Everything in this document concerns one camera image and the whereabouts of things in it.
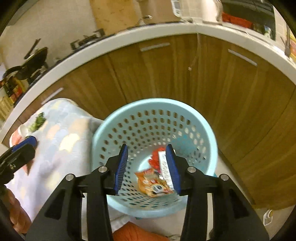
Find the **metal screw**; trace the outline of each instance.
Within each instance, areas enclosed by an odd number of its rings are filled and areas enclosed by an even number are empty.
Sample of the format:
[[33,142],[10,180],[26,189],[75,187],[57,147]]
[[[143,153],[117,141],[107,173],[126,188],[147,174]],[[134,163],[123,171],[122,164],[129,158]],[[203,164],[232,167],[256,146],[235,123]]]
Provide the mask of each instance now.
[[194,172],[196,172],[196,168],[195,167],[188,167],[187,171],[190,173],[194,173]]
[[106,166],[99,167],[99,172],[106,172],[108,168]]
[[9,165],[9,168],[10,168],[11,170],[13,170],[14,168],[16,168],[16,165],[14,165],[14,164],[10,164],[10,165]]
[[229,176],[226,175],[226,174],[222,174],[222,175],[221,175],[221,179],[222,179],[223,181],[227,181],[227,180],[229,179]]
[[67,180],[67,181],[71,181],[73,178],[74,178],[74,175],[73,175],[73,174],[68,174],[68,175],[66,176],[66,180]]

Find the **floor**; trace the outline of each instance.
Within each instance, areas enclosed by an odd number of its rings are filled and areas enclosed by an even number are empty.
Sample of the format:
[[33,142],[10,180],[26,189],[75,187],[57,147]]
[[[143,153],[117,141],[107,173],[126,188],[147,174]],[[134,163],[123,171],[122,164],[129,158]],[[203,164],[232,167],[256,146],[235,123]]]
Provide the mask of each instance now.
[[[234,183],[239,187],[239,189],[244,193],[242,187],[236,180],[235,176],[232,174],[231,169],[223,162],[222,158],[218,158],[218,163],[215,171],[216,175],[226,173],[234,181]],[[209,232],[213,228],[213,205],[211,202],[211,196],[208,195],[208,228],[207,228],[207,240],[209,239]],[[269,237],[272,238],[281,226],[284,224],[294,206],[288,207],[279,211],[274,211],[273,221],[271,224],[266,226]],[[265,209],[256,210],[260,217],[266,212]],[[185,217],[185,209],[181,210],[173,215],[162,217],[162,218],[152,218],[152,219],[133,219],[132,222],[144,228],[145,230],[162,234],[165,236],[170,236],[174,234],[181,234],[183,228],[183,222]]]

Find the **red snack package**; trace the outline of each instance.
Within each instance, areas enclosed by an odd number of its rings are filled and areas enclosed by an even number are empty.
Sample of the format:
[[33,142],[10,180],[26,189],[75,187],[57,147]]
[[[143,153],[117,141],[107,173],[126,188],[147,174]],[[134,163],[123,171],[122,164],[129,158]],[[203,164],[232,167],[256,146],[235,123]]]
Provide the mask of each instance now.
[[165,151],[164,147],[160,147],[152,152],[151,159],[148,161],[150,166],[153,167],[155,170],[157,170],[160,173],[160,166],[159,166],[159,151]]

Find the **orange sleeve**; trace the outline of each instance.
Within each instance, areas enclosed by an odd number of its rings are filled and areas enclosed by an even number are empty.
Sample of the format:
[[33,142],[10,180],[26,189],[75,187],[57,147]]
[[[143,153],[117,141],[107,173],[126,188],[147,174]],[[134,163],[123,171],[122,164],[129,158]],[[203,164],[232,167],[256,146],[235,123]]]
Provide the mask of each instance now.
[[128,222],[113,233],[114,241],[169,241],[167,237],[154,234]]

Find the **orange snack package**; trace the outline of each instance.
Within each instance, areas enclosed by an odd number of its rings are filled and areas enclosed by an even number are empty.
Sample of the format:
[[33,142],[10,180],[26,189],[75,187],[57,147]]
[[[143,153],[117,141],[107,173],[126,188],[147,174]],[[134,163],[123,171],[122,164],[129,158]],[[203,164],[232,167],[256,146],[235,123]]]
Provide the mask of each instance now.
[[142,172],[136,172],[135,174],[138,178],[140,191],[147,194],[149,197],[158,197],[173,193],[166,181],[160,179],[159,173],[155,172],[153,168]]

